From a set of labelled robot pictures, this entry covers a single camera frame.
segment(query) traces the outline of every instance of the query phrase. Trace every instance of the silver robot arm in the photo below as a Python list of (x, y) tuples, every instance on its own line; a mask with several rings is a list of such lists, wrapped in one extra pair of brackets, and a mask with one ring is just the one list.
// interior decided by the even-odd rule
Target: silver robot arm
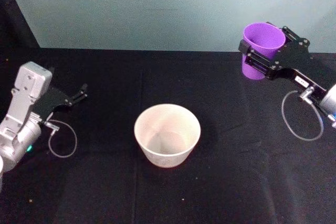
[(48, 121), (54, 112), (70, 108), (88, 96), (86, 84), (73, 97), (49, 86), (52, 75), (34, 62), (20, 67), (12, 88), (12, 101), (0, 124), (0, 178), (3, 172), (16, 166), (39, 138), (41, 126), (51, 128), (52, 135), (59, 130)]
[(44, 95), (51, 82), (52, 73), (28, 62), (19, 69), (12, 88), (12, 101), (0, 124), (0, 156), (3, 158), (3, 172), (15, 167), (41, 135), (38, 115), (33, 106)]

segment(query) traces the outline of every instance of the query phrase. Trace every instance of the black table surface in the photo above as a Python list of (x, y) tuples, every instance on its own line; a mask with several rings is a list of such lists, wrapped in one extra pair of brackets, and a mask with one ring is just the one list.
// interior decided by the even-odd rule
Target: black table surface
[[(315, 54), (336, 69), (335, 54)], [(55, 67), (52, 85), (67, 94), (89, 85), (87, 101), (57, 113), (75, 129), (78, 149), (62, 159), (48, 149), (49, 129), (3, 175), (1, 223), (335, 223), (336, 132), (295, 138), (281, 101), (296, 86), (252, 81), (237, 52), (2, 49), (0, 115), (20, 65)], [(186, 107), (201, 138), (187, 160), (152, 165), (133, 133), (138, 115), (160, 103)], [(306, 137), (319, 132), (314, 112), (295, 96), (286, 114)], [(73, 139), (61, 128), (60, 154)]]

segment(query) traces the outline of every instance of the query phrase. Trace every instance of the clear tube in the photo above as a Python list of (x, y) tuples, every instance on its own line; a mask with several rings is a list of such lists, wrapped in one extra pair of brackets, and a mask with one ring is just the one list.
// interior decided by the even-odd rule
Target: clear tube
[(299, 136), (298, 134), (296, 134), (296, 133), (293, 131), (293, 129), (290, 127), (289, 123), (287, 122), (287, 119), (286, 119), (286, 117), (285, 117), (285, 101), (286, 101), (287, 97), (289, 97), (291, 94), (294, 94), (294, 93), (298, 93), (298, 91), (297, 91), (297, 90), (293, 90), (293, 91), (288, 92), (288, 93), (285, 95), (285, 97), (283, 98), (283, 100), (282, 100), (282, 104), (281, 104), (281, 114), (282, 114), (282, 118), (283, 118), (283, 120), (284, 120), (286, 126), (288, 127), (289, 131), (290, 131), (294, 136), (296, 136), (298, 139), (301, 139), (301, 140), (303, 140), (303, 141), (308, 141), (308, 142), (310, 142), (310, 141), (315, 141), (315, 140), (319, 139), (319, 138), (322, 136), (323, 131), (324, 131), (324, 126), (323, 126), (322, 117), (321, 117), (319, 111), (316, 109), (316, 107), (315, 107), (314, 104), (310, 104), (310, 106), (311, 106), (311, 107), (313, 108), (313, 110), (315, 111), (315, 114), (316, 114), (316, 116), (318, 117), (318, 119), (319, 119), (319, 123), (320, 123), (320, 126), (321, 126), (321, 131), (320, 131), (320, 133), (319, 133), (316, 137), (314, 137), (314, 138), (305, 138), (305, 137)]
[(69, 155), (65, 155), (65, 156), (59, 155), (59, 154), (57, 154), (57, 153), (51, 148), (51, 138), (53, 137), (53, 134), (50, 135), (49, 140), (48, 140), (49, 150), (50, 150), (51, 153), (53, 153), (56, 157), (59, 157), (59, 158), (67, 158), (67, 157), (71, 157), (71, 156), (75, 153), (75, 151), (76, 151), (76, 149), (77, 149), (77, 142), (78, 142), (78, 140), (77, 140), (77, 135), (76, 135), (74, 129), (73, 129), (69, 124), (67, 124), (67, 123), (65, 123), (65, 122), (62, 122), (62, 121), (58, 121), (58, 120), (54, 120), (54, 119), (50, 119), (49, 121), (50, 121), (50, 122), (61, 123), (61, 124), (65, 125), (65, 126), (69, 127), (69, 129), (71, 129), (71, 131), (73, 132), (73, 135), (75, 136), (75, 146), (74, 146), (73, 151), (72, 151)]

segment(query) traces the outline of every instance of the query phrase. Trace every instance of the wall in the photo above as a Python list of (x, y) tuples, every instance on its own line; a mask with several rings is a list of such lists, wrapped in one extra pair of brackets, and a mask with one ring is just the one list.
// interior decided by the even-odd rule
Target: wall
[(41, 47), (237, 51), (256, 21), (336, 52), (336, 0), (17, 0)]

